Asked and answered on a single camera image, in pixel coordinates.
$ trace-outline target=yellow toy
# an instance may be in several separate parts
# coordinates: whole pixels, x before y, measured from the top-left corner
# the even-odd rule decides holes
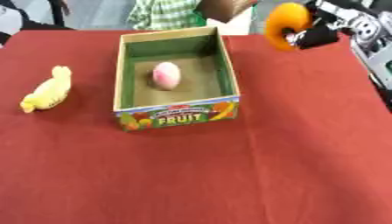
[[[35,109],[51,109],[63,102],[71,88],[71,70],[67,66],[56,66],[52,70],[52,78],[28,94],[20,103],[27,114]]]

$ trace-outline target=open box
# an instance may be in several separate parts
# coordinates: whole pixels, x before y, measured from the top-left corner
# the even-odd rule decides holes
[[[151,83],[152,70],[170,61],[181,70],[172,91]],[[114,112],[125,130],[235,118],[240,91],[217,28],[122,35]]]

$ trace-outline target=mechanical arm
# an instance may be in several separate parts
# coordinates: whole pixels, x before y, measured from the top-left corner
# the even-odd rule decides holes
[[[354,55],[392,112],[392,12],[375,12],[357,0],[284,3],[271,12],[265,35],[279,49],[308,49],[350,37]]]

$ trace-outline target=pink ball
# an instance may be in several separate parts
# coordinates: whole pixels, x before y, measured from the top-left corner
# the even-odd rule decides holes
[[[181,80],[179,67],[171,62],[163,62],[154,68],[152,79],[164,90],[173,90]]]

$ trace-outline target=background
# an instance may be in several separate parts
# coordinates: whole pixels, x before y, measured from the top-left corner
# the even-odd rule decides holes
[[[52,15],[46,0],[13,0],[17,6],[27,11],[31,18],[42,23],[51,23]],[[72,10],[66,18],[66,25],[82,30],[123,30],[132,29],[126,22],[136,0],[67,0]],[[391,0],[362,0],[367,6],[377,10],[392,11]],[[305,3],[306,0],[261,0],[252,16],[251,32],[263,30],[263,21],[269,12],[283,2]]]

